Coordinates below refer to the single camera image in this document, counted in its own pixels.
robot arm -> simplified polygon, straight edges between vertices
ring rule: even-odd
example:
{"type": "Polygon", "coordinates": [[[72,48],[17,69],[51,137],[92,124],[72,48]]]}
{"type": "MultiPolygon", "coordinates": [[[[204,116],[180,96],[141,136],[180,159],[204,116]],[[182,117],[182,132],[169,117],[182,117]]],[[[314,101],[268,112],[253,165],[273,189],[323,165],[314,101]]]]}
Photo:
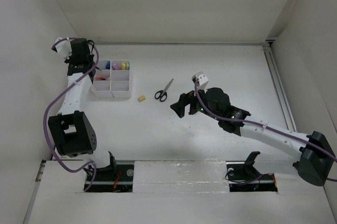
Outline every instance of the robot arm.
{"type": "Polygon", "coordinates": [[[258,140],[294,157],[293,164],[305,181],[323,186],[334,160],[314,148],[319,146],[335,156],[325,136],[314,131],[312,135],[291,132],[253,118],[243,109],[231,105],[229,96],[220,88],[204,89],[208,78],[202,73],[192,77],[195,90],[181,94],[179,101],[171,105],[177,115],[185,115],[185,106],[190,105],[190,115],[200,111],[218,121],[218,125],[229,133],[258,140]]]}
{"type": "MultiPolygon", "coordinates": [[[[68,87],[75,83],[94,65],[94,55],[91,54],[88,41],[84,38],[64,41],[55,47],[56,52],[65,58],[68,64],[68,87]]],[[[48,126],[58,153],[62,156],[77,157],[83,160],[93,160],[97,171],[115,169],[114,157],[108,151],[97,145],[96,133],[83,112],[85,98],[95,71],[85,76],[70,89],[64,98],[57,115],[48,119],[48,126]]]]}

wire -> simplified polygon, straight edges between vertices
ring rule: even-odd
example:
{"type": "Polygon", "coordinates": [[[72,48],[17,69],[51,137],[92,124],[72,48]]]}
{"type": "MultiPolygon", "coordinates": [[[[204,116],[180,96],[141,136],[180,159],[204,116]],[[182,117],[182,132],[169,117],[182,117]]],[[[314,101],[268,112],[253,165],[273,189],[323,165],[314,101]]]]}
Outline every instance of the wire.
{"type": "MultiPolygon", "coordinates": [[[[66,40],[74,40],[74,39],[77,39],[76,37],[67,37],[67,38],[63,38],[63,39],[60,39],[59,41],[57,41],[53,46],[52,46],[52,49],[55,48],[55,46],[63,41],[66,41],[66,40]]],[[[63,163],[63,161],[61,160],[61,158],[57,155],[57,153],[55,152],[54,150],[54,146],[50,140],[50,137],[49,137],[49,134],[48,134],[48,129],[47,129],[47,118],[48,118],[48,113],[51,109],[51,107],[59,100],[62,98],[62,96],[64,96],[70,89],[72,89],[76,83],[80,82],[85,76],[87,76],[89,73],[91,73],[95,67],[97,66],[98,64],[98,60],[100,58],[100,55],[98,53],[98,50],[96,47],[94,47],[94,50],[96,52],[96,63],[85,73],[83,74],[80,78],[78,78],[74,83],[72,83],[70,86],[68,86],[62,93],[60,93],[46,108],[45,112],[44,112],[44,115],[43,115],[43,132],[44,132],[44,136],[46,138],[46,142],[48,144],[48,147],[49,147],[49,150],[51,151],[52,155],[55,157],[56,161],[68,172],[70,173],[77,173],[79,171],[81,171],[82,169],[84,169],[86,166],[88,165],[92,165],[94,167],[94,172],[93,172],[93,177],[92,177],[92,180],[90,181],[90,184],[87,186],[87,188],[84,189],[84,191],[88,191],[88,189],[91,187],[91,185],[93,184],[94,182],[94,179],[96,177],[96,164],[94,161],[90,160],[88,161],[87,163],[85,163],[84,165],[82,165],[81,167],[79,167],[78,169],[70,169],[67,165],[65,165],[63,163]]]]}
{"type": "Polygon", "coordinates": [[[95,42],[92,40],[87,40],[87,43],[91,45],[91,55],[92,55],[94,47],[95,47],[95,42]]]}
{"type": "Polygon", "coordinates": [[[234,183],[236,183],[237,185],[240,185],[240,186],[245,186],[245,185],[249,185],[250,183],[252,183],[252,182],[255,182],[255,181],[257,181],[257,180],[260,180],[265,174],[260,174],[260,175],[258,175],[256,178],[254,178],[254,179],[252,179],[252,180],[247,180],[247,181],[244,181],[244,182],[239,182],[239,181],[235,181],[235,180],[231,180],[231,179],[229,179],[229,172],[227,172],[226,173],[226,175],[225,175],[225,179],[226,180],[228,180],[228,181],[230,181],[230,182],[234,182],[234,183]]]}
{"type": "MultiPolygon", "coordinates": [[[[259,126],[259,127],[268,129],[268,130],[270,130],[270,131],[272,131],[272,132],[275,132],[275,133],[277,133],[277,134],[279,134],[279,135],[282,135],[282,136],[285,136],[285,137],[289,137],[289,138],[291,138],[291,139],[294,139],[294,140],[296,140],[296,141],[299,141],[299,142],[302,142],[302,143],[304,143],[304,144],[306,144],[306,145],[309,145],[309,146],[311,146],[311,147],[313,147],[313,148],[319,150],[320,152],[326,154],[326,155],[327,155],[329,158],[331,158],[333,161],[337,162],[337,158],[336,158],[334,155],[332,155],[330,152],[328,152],[328,151],[326,151],[325,149],[323,149],[323,148],[317,146],[316,144],[313,144],[312,142],[303,140],[303,139],[300,138],[300,137],[293,136],[293,135],[291,135],[291,134],[287,134],[287,133],[285,133],[285,132],[282,132],[282,131],[279,131],[279,130],[277,130],[277,129],[275,129],[275,128],[272,128],[272,127],[270,127],[270,126],[268,126],[268,125],[265,125],[265,124],[262,124],[262,123],[258,123],[257,121],[252,121],[252,120],[241,120],[241,119],[231,119],[231,118],[225,118],[225,117],[221,117],[221,116],[219,116],[219,115],[216,115],[215,113],[213,113],[212,111],[210,111],[210,110],[206,107],[205,103],[203,103],[203,101],[202,101],[202,99],[201,99],[201,97],[200,97],[200,94],[199,94],[199,92],[198,92],[198,86],[197,86],[198,82],[199,82],[199,79],[196,79],[196,80],[195,80],[195,83],[194,83],[194,91],[195,91],[196,97],[197,97],[197,99],[198,99],[200,105],[203,107],[203,109],[205,109],[205,111],[206,111],[209,115],[211,115],[211,116],[213,116],[213,117],[215,117],[215,118],[217,118],[217,119],[219,119],[219,120],[231,121],[231,122],[233,122],[233,123],[249,123],[249,124],[257,125],[257,126],[259,126]]],[[[327,180],[328,180],[328,181],[332,181],[332,182],[337,182],[337,179],[333,179],[333,178],[327,178],[327,180]]]]}
{"type": "Polygon", "coordinates": [[[122,175],[122,173],[119,171],[118,174],[117,174],[117,178],[116,178],[116,180],[115,180],[115,182],[114,182],[114,189],[113,189],[112,192],[114,192],[114,191],[116,190],[117,184],[118,184],[118,181],[119,181],[120,178],[121,178],[121,175],[122,175]]]}
{"type": "Polygon", "coordinates": [[[252,180],[247,180],[247,181],[243,181],[243,182],[241,182],[241,181],[235,181],[235,180],[229,179],[229,173],[230,173],[230,171],[226,173],[225,179],[228,180],[228,181],[230,181],[230,182],[236,183],[236,185],[245,186],[245,185],[248,185],[248,184],[250,184],[250,183],[252,183],[252,182],[255,182],[255,181],[257,181],[257,180],[259,181],[259,184],[260,184],[261,179],[262,179],[264,176],[269,176],[269,177],[271,177],[271,178],[273,179],[274,184],[276,185],[276,180],[275,180],[275,178],[274,178],[272,175],[268,174],[268,173],[266,173],[266,174],[260,174],[260,175],[258,175],[256,178],[254,178],[254,179],[252,179],[252,180]]]}

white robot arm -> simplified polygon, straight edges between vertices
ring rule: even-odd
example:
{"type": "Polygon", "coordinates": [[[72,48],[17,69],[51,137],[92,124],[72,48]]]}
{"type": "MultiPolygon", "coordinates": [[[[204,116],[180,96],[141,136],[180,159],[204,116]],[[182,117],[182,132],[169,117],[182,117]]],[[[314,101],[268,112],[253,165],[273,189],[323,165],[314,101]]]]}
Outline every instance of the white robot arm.
{"type": "Polygon", "coordinates": [[[336,158],[322,133],[292,132],[253,118],[248,111],[231,105],[229,96],[222,89],[215,87],[205,91],[209,80],[202,72],[194,75],[192,81],[194,90],[181,94],[179,101],[170,106],[180,118],[185,115],[185,106],[190,105],[190,115],[200,111],[216,119],[229,133],[258,140],[285,152],[298,160],[293,166],[302,179],[316,186],[325,184],[336,158]]]}

scissor blade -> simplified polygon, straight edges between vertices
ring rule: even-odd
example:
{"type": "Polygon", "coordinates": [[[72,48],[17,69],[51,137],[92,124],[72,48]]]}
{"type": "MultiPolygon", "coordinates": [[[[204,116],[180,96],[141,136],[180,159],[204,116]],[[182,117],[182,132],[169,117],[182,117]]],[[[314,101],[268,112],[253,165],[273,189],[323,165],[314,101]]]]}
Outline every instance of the scissor blade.
{"type": "Polygon", "coordinates": [[[165,92],[168,90],[168,88],[169,88],[170,85],[172,84],[173,80],[174,80],[174,78],[172,78],[171,81],[168,83],[168,85],[165,86],[165,89],[163,90],[163,93],[165,93],[165,92]]]}

white wall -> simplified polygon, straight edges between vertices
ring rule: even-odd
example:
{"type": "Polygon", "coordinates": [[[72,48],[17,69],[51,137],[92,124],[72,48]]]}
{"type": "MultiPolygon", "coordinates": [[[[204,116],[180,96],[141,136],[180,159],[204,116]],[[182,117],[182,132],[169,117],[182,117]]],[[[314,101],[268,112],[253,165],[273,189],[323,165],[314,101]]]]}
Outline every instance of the white wall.
{"type": "Polygon", "coordinates": [[[287,0],[57,1],[80,36],[102,43],[260,43],[287,0]]]}
{"type": "MultiPolygon", "coordinates": [[[[297,0],[272,48],[298,129],[321,131],[337,154],[336,17],[336,0],[297,0]]],[[[330,177],[337,178],[336,164],[330,177]]],[[[337,217],[337,184],[325,189],[337,217]]]]}
{"type": "Polygon", "coordinates": [[[67,67],[50,47],[76,34],[56,0],[0,0],[0,6],[0,223],[17,224],[39,164],[49,157],[44,108],[66,86],[67,67]]]}

